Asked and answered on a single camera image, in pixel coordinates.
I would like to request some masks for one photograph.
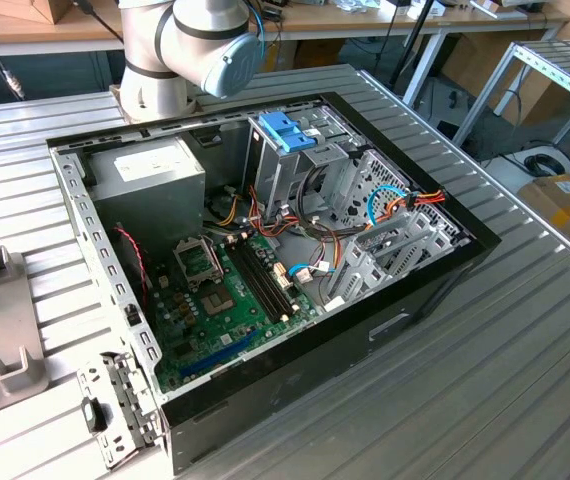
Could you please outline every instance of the blue drive latch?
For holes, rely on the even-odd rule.
[[[263,113],[258,116],[258,123],[287,153],[316,145],[316,140],[305,135],[298,127],[298,122],[283,112]]]

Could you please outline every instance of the wooden shelf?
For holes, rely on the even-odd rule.
[[[114,30],[122,32],[120,13],[113,0],[93,0],[94,9]],[[284,32],[323,32],[323,31],[354,31],[354,30],[384,30],[391,16],[380,10],[371,9],[366,13],[349,14],[334,5],[324,6],[291,5],[284,9]],[[542,14],[531,15],[529,20],[499,21],[489,18],[481,12],[467,8],[447,9],[443,17],[430,19],[426,27],[456,27],[456,26],[492,26],[509,23],[519,25],[533,22],[566,21],[569,18],[562,13],[552,10],[546,17]],[[408,29],[414,24],[411,18],[400,16],[394,23],[395,29]],[[268,32],[276,32],[277,28],[271,22],[266,22]],[[30,22],[0,15],[0,44],[3,43],[35,43],[35,42],[65,42],[82,40],[106,40],[113,37],[95,19],[84,15],[78,8],[72,7],[63,19],[56,25]]]

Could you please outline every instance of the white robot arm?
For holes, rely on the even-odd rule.
[[[123,109],[135,121],[189,112],[186,80],[216,97],[242,90],[260,62],[242,0],[121,0]]]

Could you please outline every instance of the slotted metal surface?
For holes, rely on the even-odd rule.
[[[570,246],[349,66],[261,75],[224,104],[325,90],[342,94],[503,242],[431,318],[185,478],[570,477]],[[207,110],[221,103],[199,100]],[[94,123],[77,126],[77,113]],[[0,243],[27,255],[54,380],[45,393],[0,411],[0,478],[106,475],[72,373],[118,343],[42,139],[121,123],[108,95],[0,107]],[[165,455],[149,451],[114,476],[169,478]]]
[[[525,42],[514,48],[514,56],[570,91],[570,42]]]

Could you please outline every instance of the ram slot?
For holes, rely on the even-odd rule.
[[[227,255],[272,323],[280,322],[283,315],[293,315],[294,309],[289,299],[271,275],[265,271],[249,245],[241,243],[228,247]]]

